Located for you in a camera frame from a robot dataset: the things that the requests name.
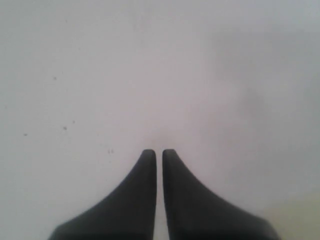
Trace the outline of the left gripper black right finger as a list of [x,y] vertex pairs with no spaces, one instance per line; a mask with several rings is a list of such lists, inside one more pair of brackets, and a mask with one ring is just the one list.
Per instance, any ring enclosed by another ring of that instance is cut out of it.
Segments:
[[263,218],[219,197],[202,184],[174,149],[162,152],[164,205],[171,240],[275,240]]

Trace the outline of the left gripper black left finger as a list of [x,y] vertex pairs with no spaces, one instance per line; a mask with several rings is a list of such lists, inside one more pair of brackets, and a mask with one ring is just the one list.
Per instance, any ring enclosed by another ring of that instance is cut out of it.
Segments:
[[51,240],[151,240],[157,202],[157,162],[152,149],[108,196],[59,225]]

